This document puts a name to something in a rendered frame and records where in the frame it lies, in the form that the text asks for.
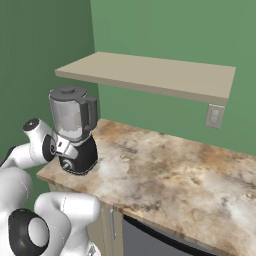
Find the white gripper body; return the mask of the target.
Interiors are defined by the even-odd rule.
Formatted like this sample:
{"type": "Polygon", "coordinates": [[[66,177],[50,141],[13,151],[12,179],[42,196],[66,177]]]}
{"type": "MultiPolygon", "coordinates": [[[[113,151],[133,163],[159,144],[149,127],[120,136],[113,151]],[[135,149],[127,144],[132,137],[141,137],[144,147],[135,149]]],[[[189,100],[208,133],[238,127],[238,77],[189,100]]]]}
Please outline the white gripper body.
{"type": "Polygon", "coordinates": [[[66,140],[64,143],[63,155],[69,159],[76,159],[78,156],[77,149],[68,140],[66,140]]]}

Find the black and clear blender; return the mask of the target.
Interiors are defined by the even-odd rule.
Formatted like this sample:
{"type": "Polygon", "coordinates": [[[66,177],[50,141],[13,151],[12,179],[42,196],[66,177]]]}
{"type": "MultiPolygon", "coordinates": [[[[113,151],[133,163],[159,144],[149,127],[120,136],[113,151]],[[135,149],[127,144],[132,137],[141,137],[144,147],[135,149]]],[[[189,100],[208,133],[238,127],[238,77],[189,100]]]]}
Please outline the black and clear blender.
{"type": "Polygon", "coordinates": [[[58,152],[63,170],[73,175],[86,175],[97,163],[98,152],[92,130],[97,126],[97,99],[88,94],[73,101],[56,101],[49,97],[52,117],[60,141],[57,148],[68,140],[77,149],[76,159],[69,159],[58,152]]]}

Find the dark grey blender lid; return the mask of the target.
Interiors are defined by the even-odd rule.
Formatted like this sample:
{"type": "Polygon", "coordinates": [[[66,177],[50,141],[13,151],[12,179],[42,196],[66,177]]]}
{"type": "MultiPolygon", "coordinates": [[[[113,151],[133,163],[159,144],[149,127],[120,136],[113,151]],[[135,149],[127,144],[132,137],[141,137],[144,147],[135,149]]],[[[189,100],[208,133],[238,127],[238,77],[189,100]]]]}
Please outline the dark grey blender lid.
{"type": "Polygon", "coordinates": [[[73,101],[80,99],[87,94],[85,87],[81,86],[62,86],[53,89],[49,97],[56,101],[73,101]]]}

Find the beige cupboard door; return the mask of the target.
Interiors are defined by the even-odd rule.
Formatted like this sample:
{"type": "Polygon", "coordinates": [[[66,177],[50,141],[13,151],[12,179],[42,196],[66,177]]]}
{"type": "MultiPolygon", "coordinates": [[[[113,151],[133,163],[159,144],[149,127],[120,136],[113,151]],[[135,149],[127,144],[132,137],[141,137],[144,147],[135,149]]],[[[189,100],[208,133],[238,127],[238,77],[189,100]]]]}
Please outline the beige cupboard door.
{"type": "Polygon", "coordinates": [[[124,256],[123,252],[123,215],[113,206],[107,203],[101,203],[101,211],[98,219],[88,225],[88,234],[92,242],[94,242],[102,256],[124,256]],[[114,223],[116,239],[112,239],[110,228],[110,209],[114,209],[114,223]]]}

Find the dark grey dishwasher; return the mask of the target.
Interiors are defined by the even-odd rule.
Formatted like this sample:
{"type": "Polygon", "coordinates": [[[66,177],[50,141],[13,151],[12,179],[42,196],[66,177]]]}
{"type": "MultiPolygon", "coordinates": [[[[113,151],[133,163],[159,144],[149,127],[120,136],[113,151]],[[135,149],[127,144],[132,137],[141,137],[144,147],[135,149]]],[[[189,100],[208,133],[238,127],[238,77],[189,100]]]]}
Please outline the dark grey dishwasher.
{"type": "Polygon", "coordinates": [[[124,256],[220,256],[184,239],[123,216],[124,256]]]}

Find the beige wall shelf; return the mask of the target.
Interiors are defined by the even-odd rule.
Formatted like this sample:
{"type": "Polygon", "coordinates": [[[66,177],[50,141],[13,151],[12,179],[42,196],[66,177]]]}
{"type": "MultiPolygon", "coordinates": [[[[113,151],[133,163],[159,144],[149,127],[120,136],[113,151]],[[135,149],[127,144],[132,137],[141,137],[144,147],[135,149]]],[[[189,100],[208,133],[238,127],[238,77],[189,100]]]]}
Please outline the beige wall shelf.
{"type": "Polygon", "coordinates": [[[225,106],[236,69],[96,52],[55,70],[59,77],[225,106]]]}

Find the grey wall switch plate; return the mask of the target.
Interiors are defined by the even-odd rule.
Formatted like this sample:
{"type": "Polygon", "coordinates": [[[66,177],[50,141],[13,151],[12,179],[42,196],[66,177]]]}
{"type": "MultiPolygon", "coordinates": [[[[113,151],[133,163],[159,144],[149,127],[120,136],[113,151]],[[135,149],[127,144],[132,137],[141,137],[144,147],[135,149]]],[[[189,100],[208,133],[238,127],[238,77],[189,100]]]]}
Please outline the grey wall switch plate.
{"type": "Polygon", "coordinates": [[[209,104],[205,119],[205,126],[215,129],[219,129],[222,124],[222,118],[224,116],[225,107],[209,104]]]}

